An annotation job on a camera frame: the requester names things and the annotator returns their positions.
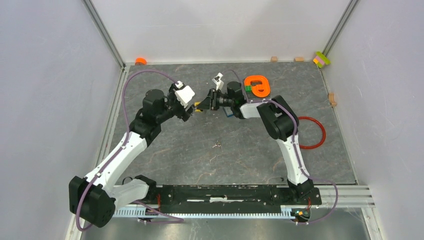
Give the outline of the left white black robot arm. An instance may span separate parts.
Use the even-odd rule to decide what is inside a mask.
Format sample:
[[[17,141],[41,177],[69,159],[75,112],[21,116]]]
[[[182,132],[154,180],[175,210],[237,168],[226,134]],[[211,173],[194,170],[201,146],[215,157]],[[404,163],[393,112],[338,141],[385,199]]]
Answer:
[[[118,145],[91,172],[84,177],[75,176],[69,183],[69,208],[76,218],[84,219],[101,228],[113,217],[116,210],[137,200],[153,203],[157,190],[152,180],[134,178],[129,183],[115,185],[130,163],[150,146],[159,135],[165,121],[177,117],[187,121],[194,110],[189,103],[195,92],[186,86],[169,90],[165,95],[159,89],[149,90],[128,131]]]

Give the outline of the yellow black padlock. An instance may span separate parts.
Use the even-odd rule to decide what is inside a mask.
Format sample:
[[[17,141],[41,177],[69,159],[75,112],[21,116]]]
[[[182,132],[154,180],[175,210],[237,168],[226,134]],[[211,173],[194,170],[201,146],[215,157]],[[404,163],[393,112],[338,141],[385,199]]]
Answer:
[[[201,113],[204,111],[203,109],[199,108],[200,103],[201,103],[200,101],[194,103],[194,107],[195,107],[194,111],[197,113]]]

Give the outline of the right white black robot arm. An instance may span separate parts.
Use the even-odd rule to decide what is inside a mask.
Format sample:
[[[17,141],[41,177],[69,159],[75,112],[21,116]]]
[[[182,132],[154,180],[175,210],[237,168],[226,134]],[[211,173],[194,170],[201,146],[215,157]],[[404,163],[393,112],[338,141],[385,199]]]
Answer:
[[[299,119],[280,95],[271,99],[249,98],[243,84],[231,81],[226,92],[212,88],[195,107],[200,111],[229,107],[238,119],[261,119],[266,132],[277,142],[282,153],[287,169],[289,199],[295,204],[302,204],[309,198],[314,183],[301,154]]]

